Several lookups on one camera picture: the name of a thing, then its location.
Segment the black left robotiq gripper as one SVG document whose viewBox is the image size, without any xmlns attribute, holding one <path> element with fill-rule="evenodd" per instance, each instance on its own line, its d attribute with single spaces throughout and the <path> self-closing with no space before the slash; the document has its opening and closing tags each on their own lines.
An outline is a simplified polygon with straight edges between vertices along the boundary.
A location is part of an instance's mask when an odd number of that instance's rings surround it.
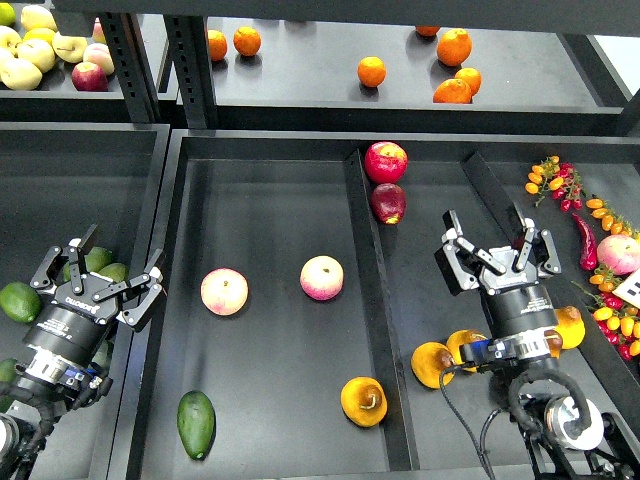
<svg viewBox="0 0 640 480">
<path fill-rule="evenodd" d="M 115 320 L 141 332 L 151 320 L 156 302 L 165 296 L 162 249 L 156 249 L 143 272 L 131 280 L 115 283 L 97 273 L 86 274 L 85 256 L 95 244 L 97 228 L 91 224 L 82 237 L 70 240 L 67 246 L 50 247 L 30 280 L 37 291 L 53 293 L 57 289 L 23 343 L 80 366 L 92 360 Z M 71 282 L 57 287 L 55 281 L 65 264 L 69 265 Z"/>
</svg>

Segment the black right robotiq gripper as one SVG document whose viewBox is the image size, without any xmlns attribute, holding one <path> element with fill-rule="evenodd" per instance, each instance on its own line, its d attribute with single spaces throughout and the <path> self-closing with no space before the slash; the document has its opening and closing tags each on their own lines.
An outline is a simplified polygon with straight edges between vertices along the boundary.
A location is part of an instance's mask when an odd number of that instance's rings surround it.
<svg viewBox="0 0 640 480">
<path fill-rule="evenodd" d="M 442 215 L 443 245 L 434 257 L 452 295 L 479 292 L 492 337 L 505 338 L 557 325 L 547 289 L 539 281 L 562 272 L 553 236 L 513 204 L 508 208 L 512 248 L 484 250 L 463 233 L 455 210 Z"/>
</svg>

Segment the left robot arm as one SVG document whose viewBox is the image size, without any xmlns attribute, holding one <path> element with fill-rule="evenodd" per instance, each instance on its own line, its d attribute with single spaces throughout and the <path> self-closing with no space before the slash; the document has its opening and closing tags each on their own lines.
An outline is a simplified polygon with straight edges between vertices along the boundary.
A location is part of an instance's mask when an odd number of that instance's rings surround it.
<svg viewBox="0 0 640 480">
<path fill-rule="evenodd" d="M 89 271 L 95 231 L 91 226 L 68 245 L 50 247 L 30 280 L 44 306 L 23 339 L 32 360 L 14 363 L 12 379 L 1 384 L 4 479 L 28 478 L 60 418 L 108 394 L 113 380 L 96 360 L 100 347 L 118 324 L 141 331 L 166 296 L 160 249 L 131 279 Z"/>
</svg>

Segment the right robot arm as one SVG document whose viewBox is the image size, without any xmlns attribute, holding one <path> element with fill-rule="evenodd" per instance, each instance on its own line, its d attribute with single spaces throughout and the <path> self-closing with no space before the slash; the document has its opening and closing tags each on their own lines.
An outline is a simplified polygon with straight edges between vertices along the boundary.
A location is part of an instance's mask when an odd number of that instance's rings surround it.
<svg viewBox="0 0 640 480">
<path fill-rule="evenodd" d="M 501 411 L 518 427 L 537 479 L 578 479 L 568 453 L 581 452 L 586 479 L 636 479 L 639 456 L 613 414 L 600 412 L 577 382 L 560 371 L 557 316 L 543 279 L 561 266 L 550 231 L 512 208 L 514 242 L 484 250 L 465 238 L 457 214 L 446 211 L 435 257 L 450 292 L 476 290 L 490 338 L 460 346 L 437 377 L 464 368 L 489 371 L 500 385 Z"/>
</svg>

